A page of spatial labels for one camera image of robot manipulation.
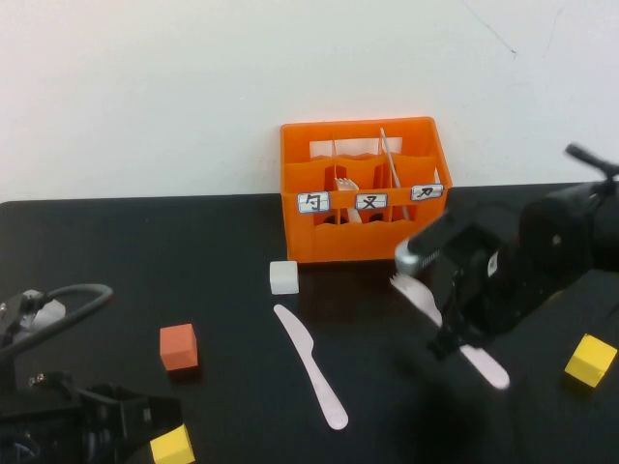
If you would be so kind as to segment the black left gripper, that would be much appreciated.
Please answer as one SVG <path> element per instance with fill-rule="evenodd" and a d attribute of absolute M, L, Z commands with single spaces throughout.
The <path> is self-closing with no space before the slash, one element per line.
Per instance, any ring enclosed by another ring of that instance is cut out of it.
<path fill-rule="evenodd" d="M 184 424 L 179 399 L 111 384 L 76 390 L 83 463 L 151 463 L 150 442 Z"/>

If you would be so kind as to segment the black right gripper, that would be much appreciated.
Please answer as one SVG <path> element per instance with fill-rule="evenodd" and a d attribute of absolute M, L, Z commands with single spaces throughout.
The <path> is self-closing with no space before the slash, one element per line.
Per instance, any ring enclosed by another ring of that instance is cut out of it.
<path fill-rule="evenodd" d="M 452 209 L 440 219 L 440 256 L 454 267 L 442 324 L 427 345 L 444 361 L 461 346 L 486 347 L 530 311 L 519 295 L 543 270 L 534 232 L 521 228 L 521 210 L 503 202 Z"/>

